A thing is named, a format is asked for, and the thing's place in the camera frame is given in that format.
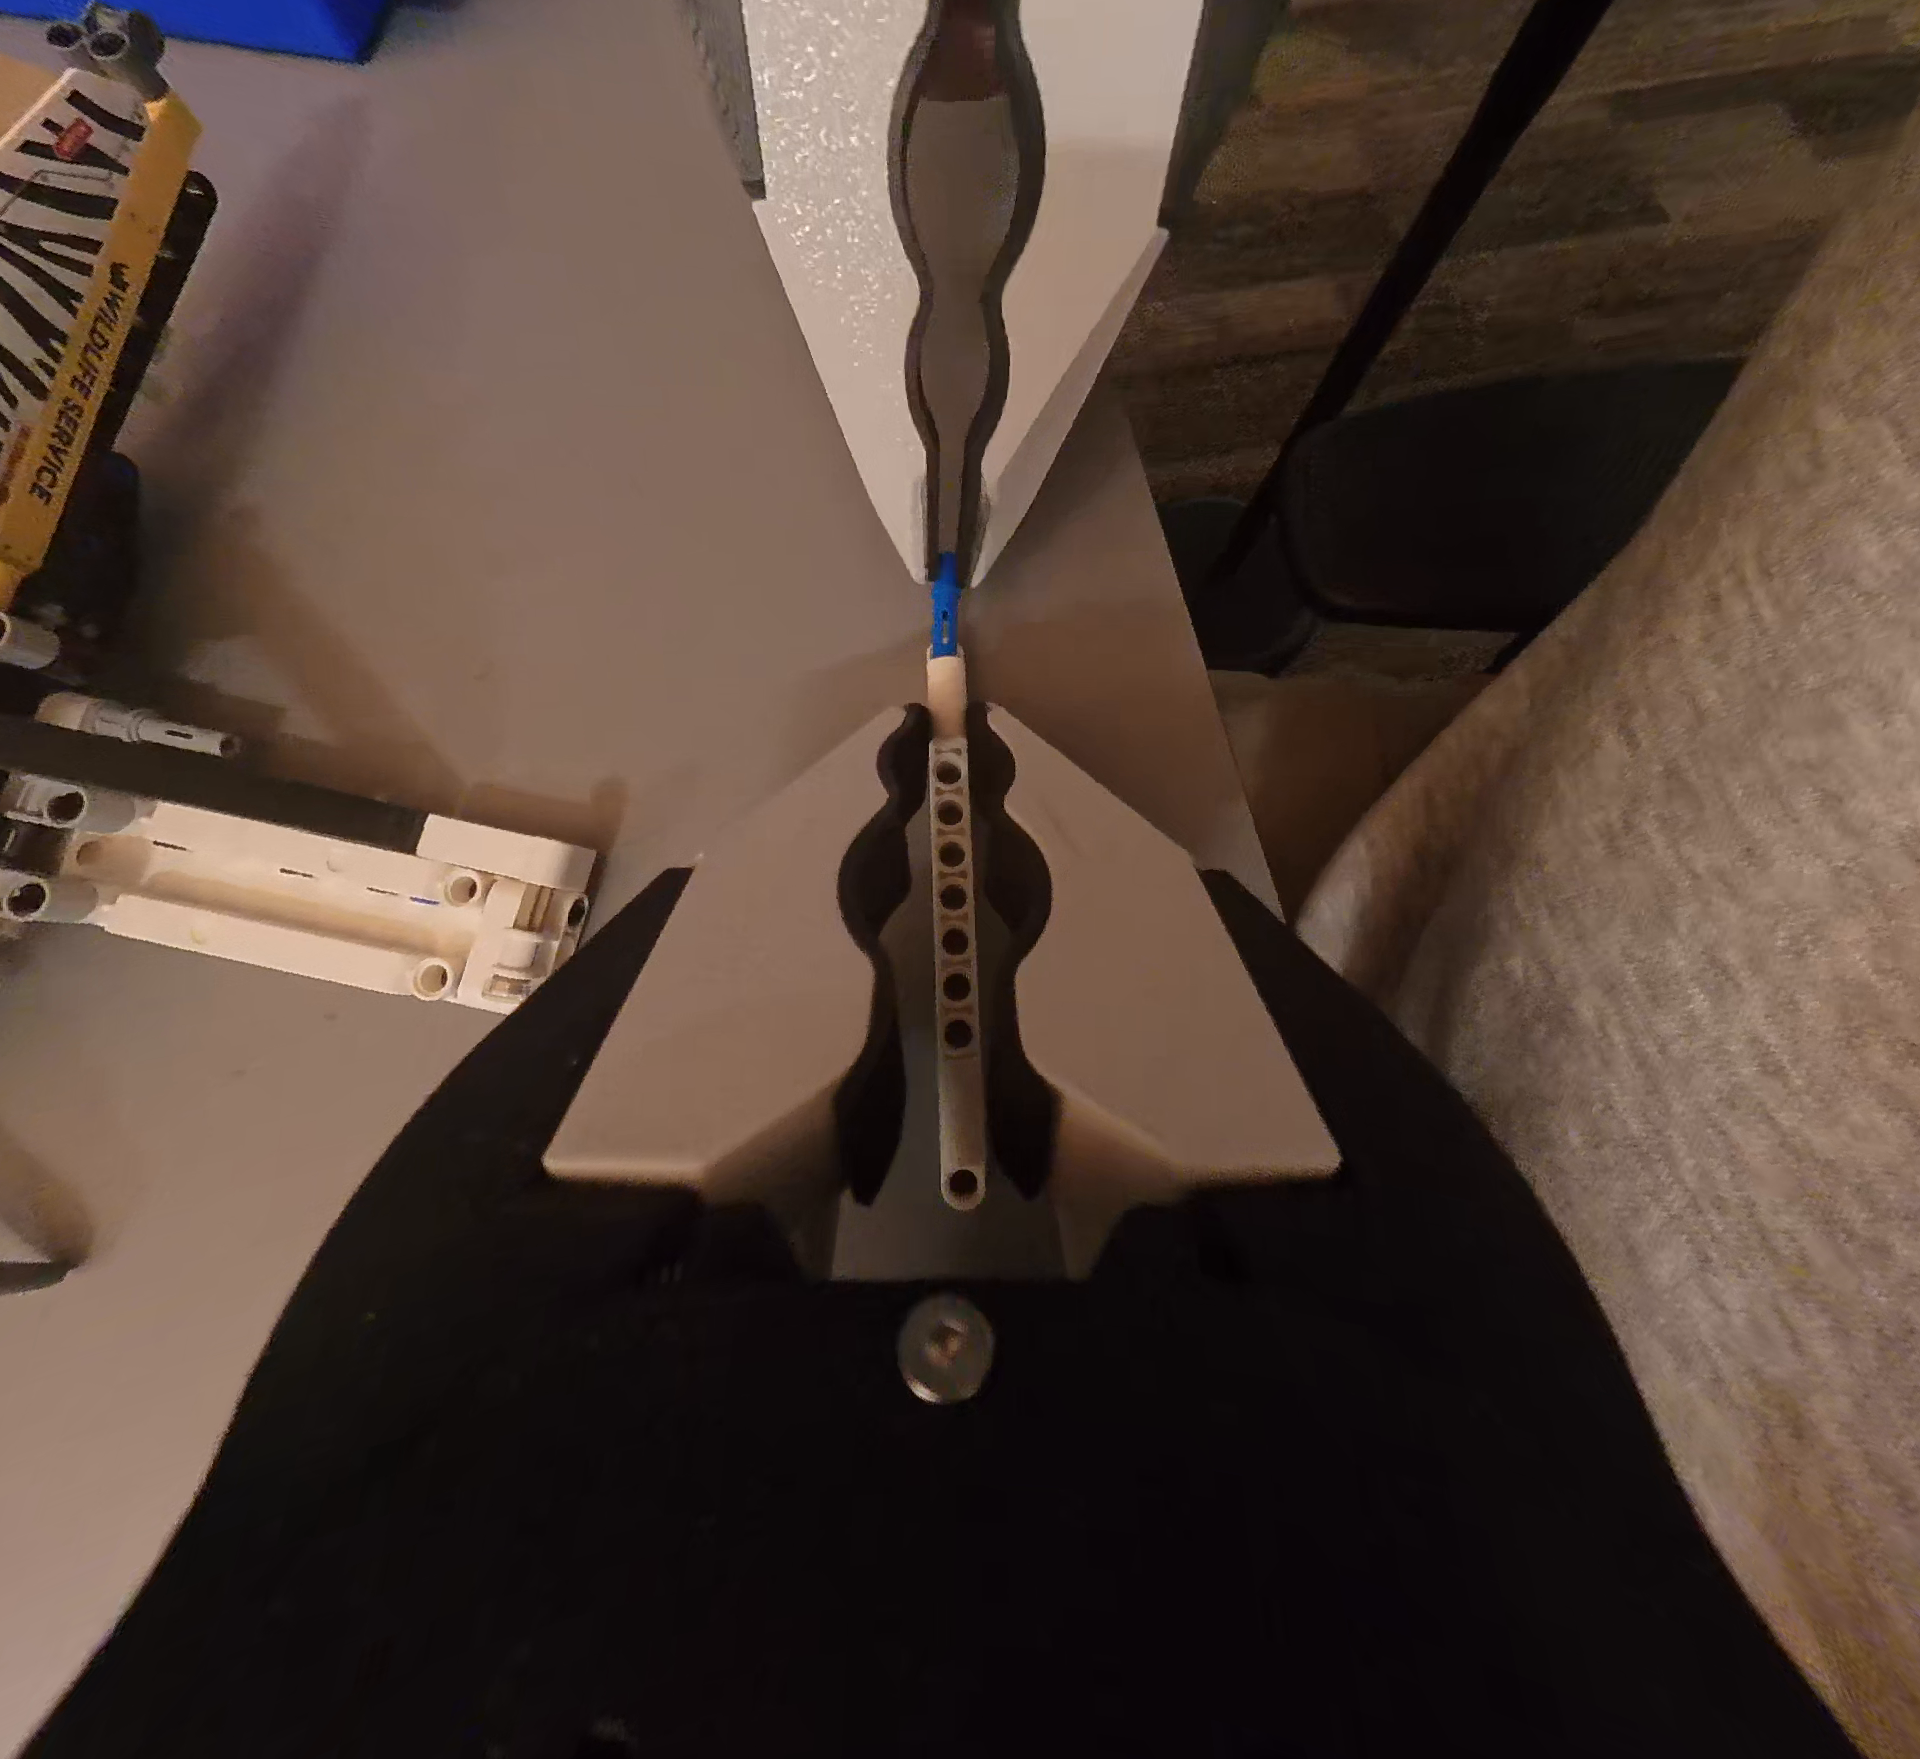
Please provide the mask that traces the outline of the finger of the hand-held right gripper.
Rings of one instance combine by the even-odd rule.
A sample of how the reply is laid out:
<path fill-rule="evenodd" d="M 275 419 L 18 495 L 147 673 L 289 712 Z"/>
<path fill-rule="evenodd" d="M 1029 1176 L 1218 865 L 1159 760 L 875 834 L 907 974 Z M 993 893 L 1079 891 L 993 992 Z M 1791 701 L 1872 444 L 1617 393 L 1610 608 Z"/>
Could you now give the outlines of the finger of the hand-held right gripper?
<path fill-rule="evenodd" d="M 1164 196 L 1208 0 L 999 0 L 1017 147 L 984 285 L 965 579 L 1012 544 L 1166 244 Z"/>
<path fill-rule="evenodd" d="M 922 285 L 899 230 L 901 113 L 937 0 L 741 0 L 757 222 L 854 473 L 913 579 L 928 448 L 907 346 Z"/>

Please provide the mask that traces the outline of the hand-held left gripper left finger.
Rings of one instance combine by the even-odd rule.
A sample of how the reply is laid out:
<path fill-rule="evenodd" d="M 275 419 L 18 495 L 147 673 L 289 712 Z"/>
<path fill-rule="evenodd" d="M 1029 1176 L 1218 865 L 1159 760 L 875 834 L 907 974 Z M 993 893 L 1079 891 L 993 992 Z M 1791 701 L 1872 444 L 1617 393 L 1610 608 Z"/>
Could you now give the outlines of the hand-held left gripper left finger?
<path fill-rule="evenodd" d="M 883 929 L 910 889 L 920 703 L 883 707 L 700 853 L 544 1149 L 708 1203 L 872 1201 L 906 1064 Z"/>

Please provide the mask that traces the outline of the long white lego beam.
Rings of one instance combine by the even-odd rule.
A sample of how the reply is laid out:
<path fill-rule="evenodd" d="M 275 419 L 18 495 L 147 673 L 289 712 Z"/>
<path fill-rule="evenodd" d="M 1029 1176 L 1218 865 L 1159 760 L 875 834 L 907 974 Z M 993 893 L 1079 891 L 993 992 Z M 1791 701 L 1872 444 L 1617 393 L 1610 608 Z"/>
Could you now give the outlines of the long white lego beam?
<path fill-rule="evenodd" d="M 964 720 L 935 731 L 928 756 L 932 851 L 934 1058 L 942 1195 L 956 1211 L 980 1206 L 988 1176 L 988 1115 L 971 774 Z"/>

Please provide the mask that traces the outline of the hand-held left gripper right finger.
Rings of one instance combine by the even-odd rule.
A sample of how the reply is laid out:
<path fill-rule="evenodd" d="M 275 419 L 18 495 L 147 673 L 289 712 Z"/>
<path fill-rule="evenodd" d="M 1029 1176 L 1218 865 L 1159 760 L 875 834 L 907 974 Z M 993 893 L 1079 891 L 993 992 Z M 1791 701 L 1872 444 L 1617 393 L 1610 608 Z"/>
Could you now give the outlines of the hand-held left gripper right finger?
<path fill-rule="evenodd" d="M 1008 1048 L 1036 1092 L 999 1094 L 996 1151 L 1100 1251 L 1133 1208 L 1328 1178 L 1340 1149 L 1188 848 L 1003 706 L 996 822 L 1031 851 L 1012 939 Z"/>

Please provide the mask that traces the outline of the white zebra lego helicopter model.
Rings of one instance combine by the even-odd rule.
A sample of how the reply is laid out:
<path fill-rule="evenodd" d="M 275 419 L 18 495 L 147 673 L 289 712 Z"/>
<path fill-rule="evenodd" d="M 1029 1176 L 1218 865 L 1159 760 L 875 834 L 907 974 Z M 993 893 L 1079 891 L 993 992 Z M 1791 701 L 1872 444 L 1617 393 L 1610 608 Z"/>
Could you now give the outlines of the white zebra lego helicopter model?
<path fill-rule="evenodd" d="M 219 197 L 153 17 L 93 0 L 47 43 L 59 70 L 3 59 L 3 941 L 80 925 L 513 1012 L 579 946 L 593 851 L 265 774 L 88 681 L 138 577 L 117 439 Z"/>

